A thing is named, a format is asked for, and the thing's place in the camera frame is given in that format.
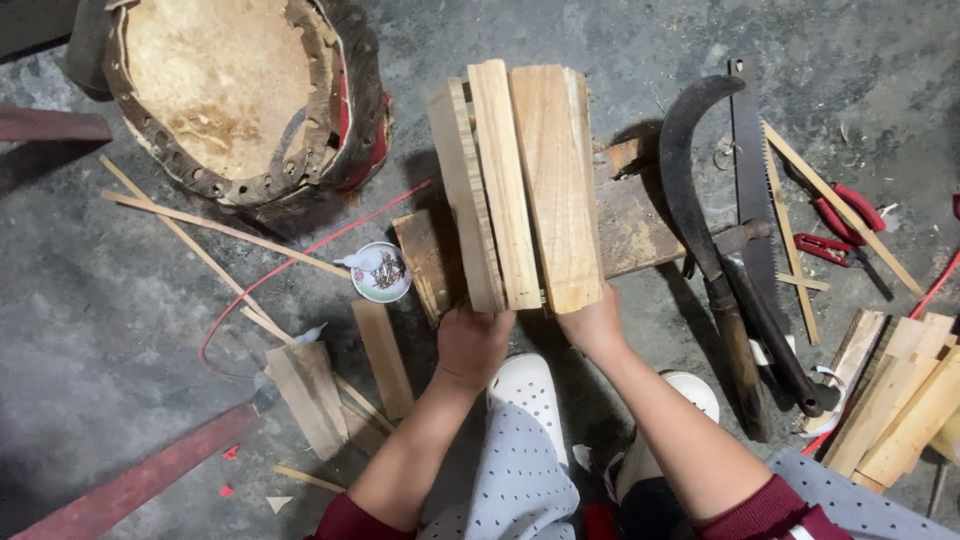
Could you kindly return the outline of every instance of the polka dot pants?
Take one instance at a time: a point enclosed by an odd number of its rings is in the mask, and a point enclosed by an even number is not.
[[[501,404],[490,412],[469,504],[451,506],[423,540],[573,540],[561,521],[580,494],[557,460],[550,436],[527,411]]]

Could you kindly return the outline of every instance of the red sleeve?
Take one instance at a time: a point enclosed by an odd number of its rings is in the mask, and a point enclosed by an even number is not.
[[[703,540],[791,539],[801,526],[816,540],[850,540],[851,536],[827,518],[823,508],[806,505],[786,480],[774,475],[754,495],[698,529]]]
[[[317,532],[304,540],[414,540],[417,532],[402,532],[380,522],[347,497],[338,495],[326,508]]]

